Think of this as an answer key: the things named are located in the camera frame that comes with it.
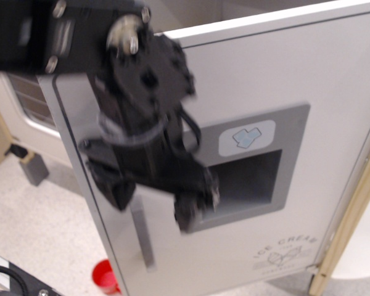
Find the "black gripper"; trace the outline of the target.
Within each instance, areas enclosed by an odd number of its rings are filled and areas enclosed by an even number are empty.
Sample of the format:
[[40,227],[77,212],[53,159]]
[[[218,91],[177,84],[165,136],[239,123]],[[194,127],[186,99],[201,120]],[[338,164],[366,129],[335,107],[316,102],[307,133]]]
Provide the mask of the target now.
[[167,115],[150,130],[128,136],[111,119],[97,117],[101,136],[82,139],[91,176],[109,203],[124,211],[136,185],[175,195],[174,216],[179,230],[191,233],[208,209],[220,202],[218,177],[194,157],[201,130],[186,113]]

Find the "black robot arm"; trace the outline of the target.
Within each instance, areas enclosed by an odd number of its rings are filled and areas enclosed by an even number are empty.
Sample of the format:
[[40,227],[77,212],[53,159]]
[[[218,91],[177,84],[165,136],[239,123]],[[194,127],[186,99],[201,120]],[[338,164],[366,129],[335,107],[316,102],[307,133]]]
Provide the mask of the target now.
[[176,41],[155,35],[150,9],[135,1],[0,1],[0,71],[84,73],[99,105],[101,136],[83,139],[92,178],[118,210],[136,185],[172,193],[188,232],[220,201],[218,177],[186,148],[183,126],[201,131],[182,107],[195,93]]

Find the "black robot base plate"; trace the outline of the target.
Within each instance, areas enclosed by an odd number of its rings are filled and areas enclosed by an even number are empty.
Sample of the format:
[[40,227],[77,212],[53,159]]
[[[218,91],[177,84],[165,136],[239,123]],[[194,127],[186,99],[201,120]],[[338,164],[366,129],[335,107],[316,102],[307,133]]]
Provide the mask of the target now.
[[0,266],[0,273],[8,275],[10,280],[16,282],[20,288],[19,293],[11,290],[0,290],[0,295],[60,295],[56,290],[45,284],[35,284],[29,287],[27,281],[10,268]]

